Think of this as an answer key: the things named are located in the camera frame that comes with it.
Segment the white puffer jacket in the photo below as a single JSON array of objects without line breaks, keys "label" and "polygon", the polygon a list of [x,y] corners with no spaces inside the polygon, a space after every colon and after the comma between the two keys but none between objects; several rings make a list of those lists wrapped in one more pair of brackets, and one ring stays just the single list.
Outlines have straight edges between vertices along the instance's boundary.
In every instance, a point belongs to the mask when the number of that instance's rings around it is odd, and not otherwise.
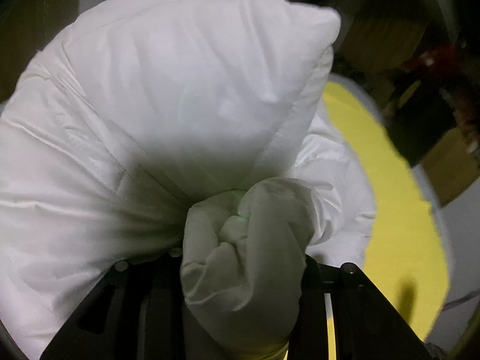
[{"label": "white puffer jacket", "polygon": [[322,94],[341,19],[287,0],[107,0],[1,113],[1,322],[28,359],[116,263],[181,251],[194,322],[286,359],[309,260],[362,265],[374,191]]}]

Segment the yellow blanket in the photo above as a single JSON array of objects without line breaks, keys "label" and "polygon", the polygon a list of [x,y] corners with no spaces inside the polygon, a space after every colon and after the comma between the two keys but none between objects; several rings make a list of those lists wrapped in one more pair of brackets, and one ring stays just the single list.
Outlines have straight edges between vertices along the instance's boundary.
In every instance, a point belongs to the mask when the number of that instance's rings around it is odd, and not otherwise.
[{"label": "yellow blanket", "polygon": [[307,188],[314,233],[290,359],[427,358],[423,345],[448,291],[448,263],[431,211],[385,128],[348,90],[309,83],[279,131],[281,174]]}]

